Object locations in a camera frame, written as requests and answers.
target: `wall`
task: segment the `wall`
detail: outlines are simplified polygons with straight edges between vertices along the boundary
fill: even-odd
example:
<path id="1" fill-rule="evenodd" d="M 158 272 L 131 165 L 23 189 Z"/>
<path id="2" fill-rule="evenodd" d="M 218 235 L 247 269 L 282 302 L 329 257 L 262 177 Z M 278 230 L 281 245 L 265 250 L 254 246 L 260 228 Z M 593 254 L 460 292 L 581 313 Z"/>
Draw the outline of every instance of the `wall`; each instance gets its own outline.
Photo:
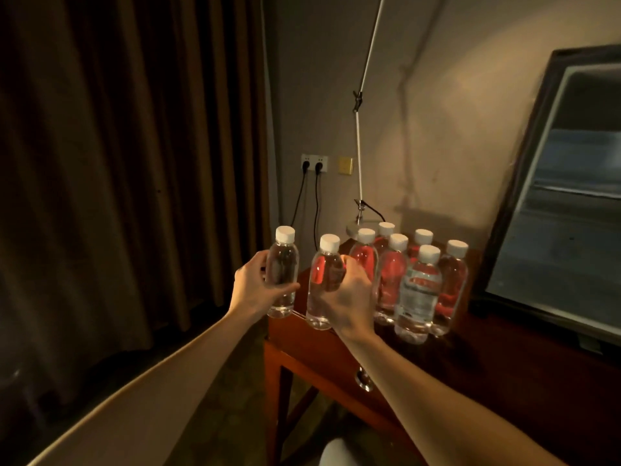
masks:
<path id="1" fill-rule="evenodd" d="M 403 231 L 483 248 L 550 52 L 621 41 L 621 0 L 444 0 L 423 42 L 441 2 L 386 0 L 360 110 L 365 200 Z M 319 234 L 344 238 L 356 214 L 357 172 L 336 174 L 336 157 L 355 156 L 352 90 L 376 6 L 265 0 L 282 223 L 301 153 L 333 157 Z M 314 252 L 308 178 L 295 225 L 302 267 Z"/>

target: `light switch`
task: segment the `light switch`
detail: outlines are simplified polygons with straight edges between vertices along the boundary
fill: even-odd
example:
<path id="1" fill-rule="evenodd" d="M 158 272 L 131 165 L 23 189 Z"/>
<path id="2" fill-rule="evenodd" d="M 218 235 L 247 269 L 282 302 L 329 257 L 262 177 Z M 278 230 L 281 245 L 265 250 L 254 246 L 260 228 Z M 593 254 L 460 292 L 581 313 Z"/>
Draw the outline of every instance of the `light switch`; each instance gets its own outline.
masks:
<path id="1" fill-rule="evenodd" d="M 351 175 L 353 173 L 353 158 L 338 157 L 338 172 L 341 175 Z"/>

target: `forearm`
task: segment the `forearm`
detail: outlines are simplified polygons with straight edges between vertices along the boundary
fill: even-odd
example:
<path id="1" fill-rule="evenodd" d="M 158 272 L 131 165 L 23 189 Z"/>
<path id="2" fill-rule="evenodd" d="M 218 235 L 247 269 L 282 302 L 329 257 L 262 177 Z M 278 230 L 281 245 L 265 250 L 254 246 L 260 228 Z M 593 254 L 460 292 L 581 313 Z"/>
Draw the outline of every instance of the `forearm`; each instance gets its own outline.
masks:
<path id="1" fill-rule="evenodd" d="M 41 466 L 163 464 L 252 321 L 229 312 L 99 405 L 34 462 Z"/>
<path id="2" fill-rule="evenodd" d="M 401 357 L 376 335 L 345 343 L 430 466 L 563 464 L 498 415 Z"/>

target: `electrical outlet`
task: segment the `electrical outlet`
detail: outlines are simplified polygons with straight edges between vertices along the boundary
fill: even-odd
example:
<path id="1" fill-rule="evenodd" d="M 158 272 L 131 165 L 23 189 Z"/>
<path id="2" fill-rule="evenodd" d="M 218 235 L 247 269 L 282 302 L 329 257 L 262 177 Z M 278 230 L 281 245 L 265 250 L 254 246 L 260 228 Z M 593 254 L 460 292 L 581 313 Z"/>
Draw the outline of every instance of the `electrical outlet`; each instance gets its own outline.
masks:
<path id="1" fill-rule="evenodd" d="M 310 163 L 309 172 L 315 171 L 315 165 L 318 163 L 322 164 L 321 172 L 328 171 L 328 156 L 327 155 L 310 155 L 308 153 L 302 154 L 302 160 L 300 161 L 300 168 L 304 164 L 304 162 L 308 160 Z"/>

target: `water bottle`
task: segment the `water bottle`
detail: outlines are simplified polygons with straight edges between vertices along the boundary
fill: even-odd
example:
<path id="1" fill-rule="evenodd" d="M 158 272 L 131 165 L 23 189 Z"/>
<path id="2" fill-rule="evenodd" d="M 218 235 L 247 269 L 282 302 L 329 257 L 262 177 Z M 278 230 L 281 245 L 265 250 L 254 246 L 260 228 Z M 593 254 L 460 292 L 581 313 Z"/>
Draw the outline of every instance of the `water bottle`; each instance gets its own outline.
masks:
<path id="1" fill-rule="evenodd" d="M 276 229 L 276 241 L 268 253 L 265 264 L 265 281 L 268 284 L 294 283 L 298 281 L 298 267 L 300 255 L 293 243 L 296 239 L 296 230 L 289 226 L 280 226 Z M 290 315 L 296 293 L 285 294 L 276 299 L 269 308 L 268 316 L 282 319 Z"/>
<path id="2" fill-rule="evenodd" d="M 319 251 L 310 265 L 309 295 L 306 304 L 306 321 L 317 330 L 330 329 L 331 325 L 320 305 L 314 300 L 323 292 L 336 291 L 345 277 L 345 265 L 338 254 L 341 240 L 334 234 L 323 234 Z"/>
<path id="3" fill-rule="evenodd" d="M 356 260 L 366 272 L 369 281 L 375 278 L 375 270 L 377 269 L 377 250 L 373 246 L 375 242 L 375 231 L 370 228 L 361 228 L 358 231 L 357 242 L 354 243 L 350 250 L 350 257 Z"/>
<path id="4" fill-rule="evenodd" d="M 437 337 L 448 333 L 455 309 L 459 306 L 466 280 L 468 266 L 464 257 L 468 244 L 461 240 L 449 240 L 446 254 L 438 262 L 442 274 L 442 289 L 435 305 L 431 333 Z"/>
<path id="5" fill-rule="evenodd" d="M 421 245 L 416 263 L 408 267 L 401 279 L 394 332 L 408 343 L 423 344 L 429 335 L 442 287 L 439 258 L 438 247 Z"/>
<path id="6" fill-rule="evenodd" d="M 379 258 L 373 282 L 375 321 L 382 326 L 394 323 L 394 306 L 399 300 L 401 279 L 408 270 L 407 236 L 392 234 L 388 245 L 388 249 Z"/>
<path id="7" fill-rule="evenodd" d="M 379 223 L 379 235 L 376 237 L 373 246 L 377 250 L 377 256 L 381 258 L 382 253 L 388 249 L 388 240 L 394 232 L 394 224 L 390 222 Z"/>
<path id="8" fill-rule="evenodd" d="M 433 232 L 426 228 L 418 228 L 414 233 L 414 243 L 408 248 L 408 258 L 410 264 L 414 265 L 416 259 L 419 256 L 419 249 L 421 245 L 431 245 L 433 242 Z"/>

